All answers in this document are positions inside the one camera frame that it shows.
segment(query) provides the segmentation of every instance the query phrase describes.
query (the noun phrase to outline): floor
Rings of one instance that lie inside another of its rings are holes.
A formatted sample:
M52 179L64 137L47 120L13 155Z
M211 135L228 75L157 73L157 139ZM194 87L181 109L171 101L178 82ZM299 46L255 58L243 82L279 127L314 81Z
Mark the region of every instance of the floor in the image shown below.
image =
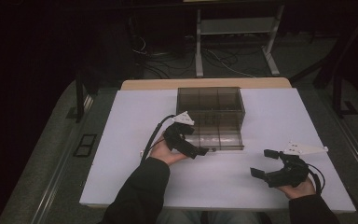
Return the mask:
M194 46L187 36L186 54L152 51L147 45L141 52L139 66L144 78L195 77ZM262 55L266 40L262 35L207 36L202 40L204 77L270 77ZM334 46L335 38L310 35L278 36L272 50L282 77L292 77L324 57ZM315 71L293 84L306 106L315 128L326 146L344 186L358 204L358 115L339 119L330 109L331 87L316 90ZM86 115L75 123L75 83L68 86L48 121L22 177L14 189L0 223L97 223L103 209L78 203L104 123L114 102L117 88L104 87L87 98ZM344 83L343 98L358 111L358 94ZM72 152L83 134L96 133L97 142L88 158L73 157ZM274 224L289 223L288 213L268 212ZM358 212L338 214L343 224L358 223Z

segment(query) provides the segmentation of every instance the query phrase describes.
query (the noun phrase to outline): clear acrylic box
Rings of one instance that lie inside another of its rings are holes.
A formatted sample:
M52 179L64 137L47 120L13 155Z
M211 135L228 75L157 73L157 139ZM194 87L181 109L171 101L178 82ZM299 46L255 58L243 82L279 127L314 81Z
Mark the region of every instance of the clear acrylic box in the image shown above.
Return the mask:
M176 114L187 111L195 132L186 140L196 147L243 150L241 126L245 109L240 88L179 88Z

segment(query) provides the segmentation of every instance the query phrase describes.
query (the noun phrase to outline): hand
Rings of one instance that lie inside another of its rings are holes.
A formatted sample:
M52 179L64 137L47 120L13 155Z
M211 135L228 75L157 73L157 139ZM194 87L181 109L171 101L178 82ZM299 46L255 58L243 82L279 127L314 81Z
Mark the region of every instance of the hand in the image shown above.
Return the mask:
M186 159L182 153L172 153L167 146L167 143L164 140L164 137L161 136L157 141L156 145L150 152L150 157L156 158L158 160L164 161L169 166L176 163L177 161Z
M315 187L313 186L309 177L307 177L304 182L295 188L289 185L277 187L277 189L282 191L289 199L296 199L307 195L316 194Z

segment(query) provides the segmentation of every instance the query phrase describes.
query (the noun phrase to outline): white table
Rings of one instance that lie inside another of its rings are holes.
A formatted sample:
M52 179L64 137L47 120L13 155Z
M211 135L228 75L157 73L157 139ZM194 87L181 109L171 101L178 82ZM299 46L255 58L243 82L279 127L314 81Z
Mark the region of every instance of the white table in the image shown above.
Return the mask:
M80 199L88 206L107 206L139 165L140 151L166 116L176 108L177 90L119 91ZM170 208L252 211L287 208L288 200L250 167L266 172L283 168L263 150L283 150L289 141L323 147L296 89L241 89L246 110L241 127L244 151L209 152L171 167L164 206ZM172 122L166 121L165 130ZM318 167L326 186L323 197L334 212L353 212L353 204L326 153L305 155Z

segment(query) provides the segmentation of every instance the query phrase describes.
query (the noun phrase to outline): black sleeve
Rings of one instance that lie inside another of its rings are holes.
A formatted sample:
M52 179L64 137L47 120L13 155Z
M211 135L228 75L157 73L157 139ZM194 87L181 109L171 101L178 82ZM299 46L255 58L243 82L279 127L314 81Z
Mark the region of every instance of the black sleeve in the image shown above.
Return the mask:
M339 224L334 213L320 195L310 195L289 201L291 224Z
M164 161L148 158L124 183L101 223L156 223L169 177Z

